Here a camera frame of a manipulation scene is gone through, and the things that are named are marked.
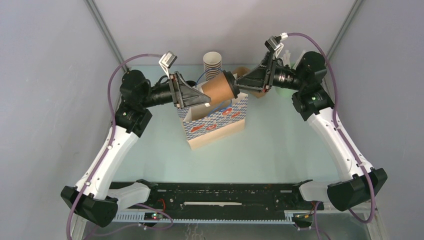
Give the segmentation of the single brown paper cup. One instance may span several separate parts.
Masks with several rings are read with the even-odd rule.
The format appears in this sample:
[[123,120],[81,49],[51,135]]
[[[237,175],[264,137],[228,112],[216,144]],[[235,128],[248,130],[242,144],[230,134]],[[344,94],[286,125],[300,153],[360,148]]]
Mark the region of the single brown paper cup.
[[205,82],[200,88],[203,93],[210,98],[210,102],[205,104],[208,107],[220,104],[235,97],[223,72]]

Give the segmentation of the paper takeout bag blue handles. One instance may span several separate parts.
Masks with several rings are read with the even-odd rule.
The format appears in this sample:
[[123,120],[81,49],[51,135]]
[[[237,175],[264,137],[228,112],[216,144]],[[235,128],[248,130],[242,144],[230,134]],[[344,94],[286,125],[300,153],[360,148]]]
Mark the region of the paper takeout bag blue handles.
[[[203,93],[201,85],[204,83],[196,84],[194,88]],[[200,148],[243,130],[247,105],[248,95],[240,92],[237,98],[216,105],[201,104],[179,109],[178,116],[190,148]]]

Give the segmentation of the black cup lid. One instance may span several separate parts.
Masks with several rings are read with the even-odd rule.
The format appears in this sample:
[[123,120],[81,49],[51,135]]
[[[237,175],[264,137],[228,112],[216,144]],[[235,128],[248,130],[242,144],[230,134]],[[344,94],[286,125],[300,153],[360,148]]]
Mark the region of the black cup lid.
[[236,86],[236,78],[230,71],[224,70],[222,73],[225,76],[225,79],[227,80],[228,86],[233,94],[234,99],[236,99],[240,94],[240,89]]

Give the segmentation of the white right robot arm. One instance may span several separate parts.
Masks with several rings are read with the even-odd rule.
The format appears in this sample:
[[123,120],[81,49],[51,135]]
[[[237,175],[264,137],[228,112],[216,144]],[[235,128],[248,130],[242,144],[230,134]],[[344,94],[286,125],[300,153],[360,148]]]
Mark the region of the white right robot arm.
[[304,209],[311,201],[324,201],[339,211],[346,211],[371,201],[388,175],[383,168],[374,168],[343,127],[334,102],[321,85],[326,74],[325,57],[318,52],[306,52],[296,68],[284,66],[281,59],[267,52],[258,66],[237,76],[233,83],[254,92],[267,92],[272,87],[295,91],[291,97],[293,106],[323,140],[339,182],[303,182],[299,190],[291,194],[291,204]]

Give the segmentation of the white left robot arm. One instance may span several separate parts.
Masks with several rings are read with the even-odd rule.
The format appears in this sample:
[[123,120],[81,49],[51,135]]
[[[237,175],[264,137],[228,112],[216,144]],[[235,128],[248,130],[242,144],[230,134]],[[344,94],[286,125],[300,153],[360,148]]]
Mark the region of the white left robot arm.
[[151,190],[157,185],[145,180],[110,189],[119,166],[152,118],[149,108],[173,103],[186,109],[211,102],[204,90],[188,84],[177,71],[167,82],[151,85],[141,71],[131,70],[123,75],[119,90],[121,103],[112,112],[112,126],[101,150],[75,186],[65,186],[60,194],[72,213],[99,227],[108,226],[118,211],[139,203],[153,208],[158,202],[158,194]]

